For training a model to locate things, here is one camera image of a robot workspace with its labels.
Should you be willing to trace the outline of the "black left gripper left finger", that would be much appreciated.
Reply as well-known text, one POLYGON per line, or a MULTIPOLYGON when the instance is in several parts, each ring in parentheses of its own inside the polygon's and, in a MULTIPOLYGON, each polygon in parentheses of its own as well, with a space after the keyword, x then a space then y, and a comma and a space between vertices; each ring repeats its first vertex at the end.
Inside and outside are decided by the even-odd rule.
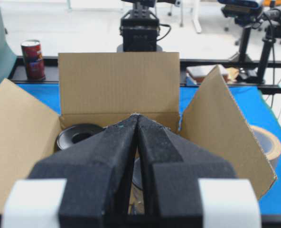
POLYGON ((131 115, 38 161, 12 187, 2 227, 101 228, 105 215, 125 213, 137 122, 138 115, 131 115))

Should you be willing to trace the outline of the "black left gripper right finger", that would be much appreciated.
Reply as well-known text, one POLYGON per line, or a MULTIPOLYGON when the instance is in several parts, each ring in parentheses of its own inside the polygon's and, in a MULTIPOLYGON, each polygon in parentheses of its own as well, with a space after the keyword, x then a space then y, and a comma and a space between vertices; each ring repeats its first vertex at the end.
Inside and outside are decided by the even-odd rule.
POLYGON ((137 131, 147 227, 261 227, 252 185, 229 161, 142 115, 137 131))

